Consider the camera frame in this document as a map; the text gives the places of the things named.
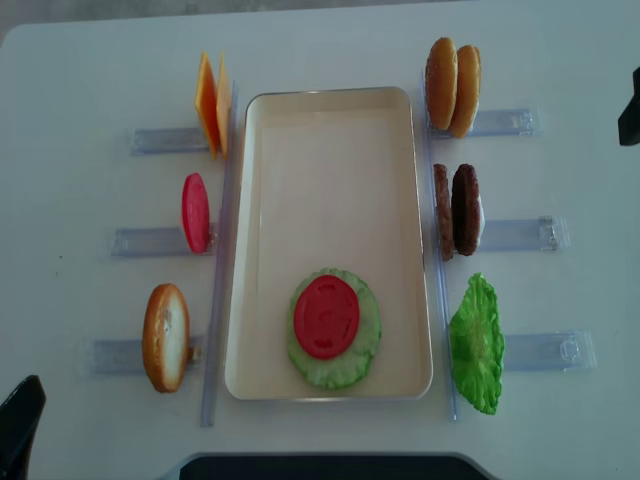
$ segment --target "tomato slice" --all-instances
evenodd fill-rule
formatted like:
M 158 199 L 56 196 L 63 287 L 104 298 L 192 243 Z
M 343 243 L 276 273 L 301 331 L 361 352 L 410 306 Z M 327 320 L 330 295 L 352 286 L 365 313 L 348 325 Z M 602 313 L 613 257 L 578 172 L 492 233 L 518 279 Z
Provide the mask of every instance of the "tomato slice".
M 356 292 L 333 275 L 313 280 L 300 294 L 293 314 L 298 342 L 309 355 L 323 360 L 349 348 L 359 324 Z
M 192 173 L 182 189 L 182 226 L 193 253 L 204 253 L 209 247 L 209 197 L 202 177 Z

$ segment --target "table surface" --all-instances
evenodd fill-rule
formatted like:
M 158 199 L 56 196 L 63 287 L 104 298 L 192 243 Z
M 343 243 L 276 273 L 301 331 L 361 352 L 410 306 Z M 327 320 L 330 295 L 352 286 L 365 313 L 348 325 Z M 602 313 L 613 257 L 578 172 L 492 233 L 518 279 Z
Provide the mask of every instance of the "table surface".
M 510 479 L 635 476 L 640 147 L 618 145 L 617 118 L 640 64 L 639 17 L 638 2 L 487 1 L 10 32 L 0 48 L 0 397 L 40 375 L 48 400 L 32 477 L 152 478 L 198 453 L 276 451 L 456 452 Z M 432 321 L 434 380 L 419 401 L 245 403 L 221 383 L 215 426 L 205 429 L 201 373 L 175 395 L 158 395 L 144 377 L 83 374 L 82 342 L 139 338 L 158 283 L 179 285 L 196 333 L 206 328 L 213 258 L 98 255 L 108 228 L 177 224 L 188 173 L 221 188 L 221 164 L 207 155 L 131 158 L 124 134 L 197 123 L 201 51 L 215 58 L 224 49 L 240 111 L 263 92 L 394 85 L 419 123 L 419 72 L 443 35 L 480 48 L 482 109 L 536 106 L 545 131 L 450 142 L 438 161 L 476 166 L 487 218 L 562 215 L 572 237 L 560 254 L 454 260 L 450 304 L 482 271 L 506 333 L 589 329 L 595 371 L 505 374 L 495 417 L 461 401 L 452 423 L 442 329 Z

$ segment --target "sesame bun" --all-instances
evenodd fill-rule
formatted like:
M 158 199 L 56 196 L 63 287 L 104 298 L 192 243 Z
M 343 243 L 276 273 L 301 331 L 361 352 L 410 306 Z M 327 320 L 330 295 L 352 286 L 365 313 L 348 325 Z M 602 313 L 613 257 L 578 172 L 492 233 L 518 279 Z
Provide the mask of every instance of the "sesame bun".
M 453 243 L 459 254 L 473 255 L 478 248 L 484 215 L 478 178 L 472 165 L 464 163 L 458 167 L 451 190 Z
M 458 90 L 449 130 L 456 138 L 464 137 L 473 125 L 480 101 L 482 65 L 480 52 L 473 45 L 458 50 Z
M 456 105 L 458 55 L 453 40 L 440 38 L 431 47 L 425 72 L 427 109 L 431 124 L 446 130 Z
M 442 259 L 447 261 L 453 257 L 453 223 L 451 220 L 447 167 L 439 163 L 435 164 L 433 166 L 433 176 L 436 184 L 436 212 L 438 214 L 438 230 L 440 231 L 440 250 Z
M 178 390 L 188 356 L 187 302 L 175 285 L 158 285 L 149 297 L 142 331 L 142 362 L 158 392 Z

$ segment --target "top bun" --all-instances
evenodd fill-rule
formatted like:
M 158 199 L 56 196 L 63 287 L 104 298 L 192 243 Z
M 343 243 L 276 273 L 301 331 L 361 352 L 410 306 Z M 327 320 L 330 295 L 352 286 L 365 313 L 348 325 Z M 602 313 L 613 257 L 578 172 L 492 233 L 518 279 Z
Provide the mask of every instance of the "top bun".
M 449 130 L 456 138 L 464 137 L 473 125 L 480 101 L 482 65 L 480 52 L 473 45 L 458 50 L 458 90 Z
M 456 105 L 458 55 L 456 45 L 448 37 L 440 38 L 431 47 L 425 72 L 427 108 L 431 124 L 446 130 Z
M 142 331 L 142 361 L 153 387 L 172 393 L 182 383 L 189 356 L 189 310 L 182 292 L 158 285 L 149 298 Z

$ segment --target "orange cheese slice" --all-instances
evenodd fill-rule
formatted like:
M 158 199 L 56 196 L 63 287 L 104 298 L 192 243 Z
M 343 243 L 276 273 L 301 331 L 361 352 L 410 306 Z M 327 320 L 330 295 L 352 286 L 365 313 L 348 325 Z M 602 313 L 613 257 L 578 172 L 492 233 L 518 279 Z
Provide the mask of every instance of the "orange cheese slice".
M 211 64 L 209 63 L 209 57 L 206 52 L 202 52 L 202 57 L 200 59 L 198 86 L 196 87 L 196 98 L 194 103 L 196 110 L 198 111 L 198 117 L 200 117 L 200 123 L 202 124 L 204 133 L 209 141 L 211 156 L 216 158 L 218 146 L 220 145 L 220 131 L 218 129 L 219 114 L 216 113 L 216 82 L 213 77 L 213 70 L 211 70 Z
M 220 132 L 220 149 L 222 156 L 227 159 L 229 149 L 229 117 L 231 116 L 231 86 L 227 69 L 224 66 L 224 53 L 220 54 L 220 74 L 218 76 L 218 93 L 216 95 L 216 114 Z

